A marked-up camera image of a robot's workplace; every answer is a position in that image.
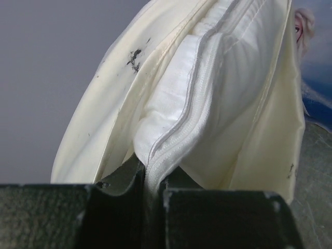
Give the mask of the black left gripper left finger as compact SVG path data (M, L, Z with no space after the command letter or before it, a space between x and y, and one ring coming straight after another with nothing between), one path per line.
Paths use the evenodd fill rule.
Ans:
M1 248L140 248L136 156L95 184L1 185Z

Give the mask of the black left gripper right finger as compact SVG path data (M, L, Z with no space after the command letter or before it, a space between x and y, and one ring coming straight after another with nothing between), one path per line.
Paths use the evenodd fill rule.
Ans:
M275 192L205 190L176 168L160 184L160 201L164 248L303 248Z

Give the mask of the cream pillowcase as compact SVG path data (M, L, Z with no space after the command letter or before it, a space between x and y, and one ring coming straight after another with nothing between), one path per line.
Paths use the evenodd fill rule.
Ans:
M94 183L132 154L144 107L177 48L217 1L150 1L110 46L57 152L52 183ZM293 3L265 102L237 165L217 188L294 197L305 129Z

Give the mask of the white pillow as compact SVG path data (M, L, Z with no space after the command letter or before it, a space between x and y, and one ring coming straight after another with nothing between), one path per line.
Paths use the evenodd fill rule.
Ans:
M177 166L217 188L248 143L271 85L290 1L217 1L187 34L133 138L155 196Z

